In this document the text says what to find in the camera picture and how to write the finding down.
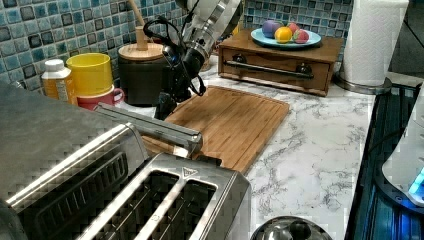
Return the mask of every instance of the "drawer handle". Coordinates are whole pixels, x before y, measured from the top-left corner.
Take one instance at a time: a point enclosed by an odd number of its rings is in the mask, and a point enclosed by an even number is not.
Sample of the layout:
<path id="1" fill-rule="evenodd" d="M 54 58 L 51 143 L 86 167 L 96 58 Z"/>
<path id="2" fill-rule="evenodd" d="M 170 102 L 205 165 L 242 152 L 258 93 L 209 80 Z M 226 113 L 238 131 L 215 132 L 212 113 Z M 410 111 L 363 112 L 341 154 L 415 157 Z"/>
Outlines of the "drawer handle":
<path id="1" fill-rule="evenodd" d="M 235 68 L 243 68 L 243 69 L 248 69 L 248 70 L 254 70 L 254 71 L 277 73 L 277 74 L 281 74 L 281 75 L 293 76 L 293 77 L 298 77 L 298 78 L 305 78 L 305 79 L 314 78 L 314 75 L 312 74 L 311 67 L 309 65 L 306 65 L 305 63 L 302 63 L 302 64 L 296 66 L 296 72 L 292 72 L 292 71 L 285 71 L 285 70 L 280 70 L 280 69 L 250 65 L 250 64 L 247 64 L 247 60 L 243 55 L 237 54 L 237 55 L 233 56 L 232 61 L 224 61 L 224 65 L 230 66 L 230 67 L 235 67 Z"/>

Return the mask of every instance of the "blue plate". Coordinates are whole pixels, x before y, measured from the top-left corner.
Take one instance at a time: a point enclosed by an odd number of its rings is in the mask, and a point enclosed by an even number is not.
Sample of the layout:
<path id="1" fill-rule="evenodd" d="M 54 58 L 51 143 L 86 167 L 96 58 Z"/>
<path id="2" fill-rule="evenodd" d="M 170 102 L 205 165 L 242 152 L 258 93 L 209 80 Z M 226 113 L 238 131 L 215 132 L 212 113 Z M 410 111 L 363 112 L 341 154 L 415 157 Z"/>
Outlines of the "blue plate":
<path id="1" fill-rule="evenodd" d="M 287 49 L 308 47 L 308 46 L 315 45 L 321 41 L 320 35 L 311 31 L 307 31 L 307 30 L 304 30 L 304 31 L 306 31 L 309 34 L 309 40 L 306 43 L 301 43 L 301 44 L 295 43 L 292 40 L 284 44 L 278 43 L 275 39 L 265 37 L 262 32 L 262 28 L 253 30 L 250 35 L 252 36 L 254 40 L 262 43 L 265 46 L 287 48 Z"/>

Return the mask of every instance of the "paper towel holder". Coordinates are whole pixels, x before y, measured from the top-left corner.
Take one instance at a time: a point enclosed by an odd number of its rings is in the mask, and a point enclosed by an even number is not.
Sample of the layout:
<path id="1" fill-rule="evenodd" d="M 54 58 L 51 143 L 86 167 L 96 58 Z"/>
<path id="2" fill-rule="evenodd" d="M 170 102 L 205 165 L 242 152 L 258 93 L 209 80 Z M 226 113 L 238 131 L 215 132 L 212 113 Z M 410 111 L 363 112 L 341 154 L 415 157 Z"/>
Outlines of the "paper towel holder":
<path id="1" fill-rule="evenodd" d="M 344 75 L 343 62 L 341 64 L 340 70 L 334 73 L 333 81 L 334 83 L 351 92 L 366 94 L 366 95 L 381 95 L 387 92 L 390 92 L 392 89 L 392 81 L 389 78 L 385 78 L 384 83 L 378 86 L 367 86 L 358 83 L 352 83 L 345 79 Z"/>

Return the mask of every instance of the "yellow cup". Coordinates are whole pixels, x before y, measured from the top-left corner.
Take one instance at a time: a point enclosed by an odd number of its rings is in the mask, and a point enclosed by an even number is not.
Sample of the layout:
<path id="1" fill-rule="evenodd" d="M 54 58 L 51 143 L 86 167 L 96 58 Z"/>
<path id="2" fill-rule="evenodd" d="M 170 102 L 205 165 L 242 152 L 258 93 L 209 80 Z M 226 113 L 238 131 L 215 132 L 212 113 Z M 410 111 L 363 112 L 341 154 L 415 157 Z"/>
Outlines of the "yellow cup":
<path id="1" fill-rule="evenodd" d="M 112 68 L 110 57 L 102 53 L 84 53 L 73 56 L 66 61 L 71 69 L 77 96 L 91 96 L 110 90 Z"/>

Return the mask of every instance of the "kettle lid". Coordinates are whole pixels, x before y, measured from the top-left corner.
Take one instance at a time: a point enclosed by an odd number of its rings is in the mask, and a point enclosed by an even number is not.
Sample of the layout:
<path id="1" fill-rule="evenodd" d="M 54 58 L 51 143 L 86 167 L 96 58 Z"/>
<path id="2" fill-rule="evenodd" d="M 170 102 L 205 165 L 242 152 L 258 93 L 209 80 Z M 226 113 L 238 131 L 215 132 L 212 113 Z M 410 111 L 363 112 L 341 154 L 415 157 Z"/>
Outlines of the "kettle lid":
<path id="1" fill-rule="evenodd" d="M 294 216 L 268 220 L 250 240 L 331 240 L 330 235 L 315 223 Z"/>

